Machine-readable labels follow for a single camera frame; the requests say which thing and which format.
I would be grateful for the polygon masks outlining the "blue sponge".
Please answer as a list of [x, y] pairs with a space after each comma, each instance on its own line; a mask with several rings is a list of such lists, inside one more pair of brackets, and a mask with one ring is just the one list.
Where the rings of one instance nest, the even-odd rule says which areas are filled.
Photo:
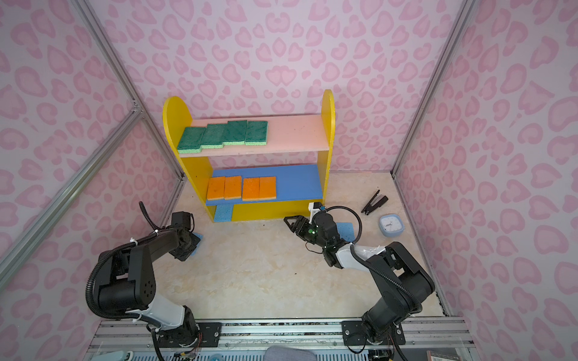
[[214, 221], [216, 223], [226, 223], [232, 221], [234, 205], [217, 205], [215, 208]]
[[197, 251], [198, 248], [200, 246], [200, 242], [203, 239], [202, 235], [199, 235], [197, 233], [191, 233], [191, 240], [192, 240], [192, 251], [190, 253], [190, 256], [192, 257]]
[[337, 223], [337, 231], [346, 242], [353, 242], [356, 239], [357, 233], [352, 223]]

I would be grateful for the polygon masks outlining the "orange sponge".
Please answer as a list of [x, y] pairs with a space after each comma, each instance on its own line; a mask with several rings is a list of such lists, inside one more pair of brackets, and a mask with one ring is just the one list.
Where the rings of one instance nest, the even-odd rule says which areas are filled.
[[243, 179], [242, 200], [244, 202], [254, 202], [260, 199], [260, 179], [250, 177]]
[[259, 178], [259, 200], [275, 200], [277, 199], [276, 191], [276, 177], [260, 177]]
[[242, 198], [242, 176], [226, 177], [224, 184], [224, 199], [235, 200]]
[[218, 201], [224, 199], [225, 177], [211, 177], [207, 189], [206, 199], [208, 201]]

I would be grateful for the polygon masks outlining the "green sponge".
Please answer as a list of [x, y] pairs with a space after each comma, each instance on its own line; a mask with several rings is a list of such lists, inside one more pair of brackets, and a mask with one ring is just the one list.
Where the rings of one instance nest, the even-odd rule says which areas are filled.
[[224, 130], [223, 145], [244, 145], [247, 126], [247, 120], [228, 121]]
[[224, 147], [226, 123], [208, 124], [201, 139], [202, 149], [221, 149]]
[[200, 153], [206, 127], [186, 127], [177, 146], [179, 154]]
[[248, 121], [245, 145], [261, 146], [267, 144], [268, 122], [264, 120]]

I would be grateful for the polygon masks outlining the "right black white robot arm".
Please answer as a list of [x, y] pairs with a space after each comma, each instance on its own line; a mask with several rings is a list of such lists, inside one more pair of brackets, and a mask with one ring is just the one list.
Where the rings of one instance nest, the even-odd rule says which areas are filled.
[[[340, 235], [333, 210], [347, 211], [358, 222], [358, 233], [351, 242]], [[346, 346], [356, 339], [364, 343], [394, 343], [397, 327], [408, 317], [422, 312], [423, 302], [435, 291], [433, 279], [400, 242], [377, 248], [358, 245], [363, 232], [361, 217], [345, 206], [322, 207], [310, 218], [302, 215], [284, 218], [289, 230], [318, 252], [329, 267], [369, 272], [379, 291], [376, 304], [361, 317], [358, 332], [350, 332]]]

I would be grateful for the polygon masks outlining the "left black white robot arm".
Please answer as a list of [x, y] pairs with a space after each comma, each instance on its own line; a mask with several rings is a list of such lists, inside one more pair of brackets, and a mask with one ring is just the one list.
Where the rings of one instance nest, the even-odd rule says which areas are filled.
[[139, 205], [152, 233], [99, 255], [85, 288], [87, 307], [103, 319], [146, 323], [156, 348], [161, 341], [198, 347], [201, 331], [193, 312], [158, 293], [154, 273], [154, 262], [165, 254], [184, 262], [197, 249], [201, 238], [194, 234], [194, 215], [175, 212], [170, 225], [158, 227]]

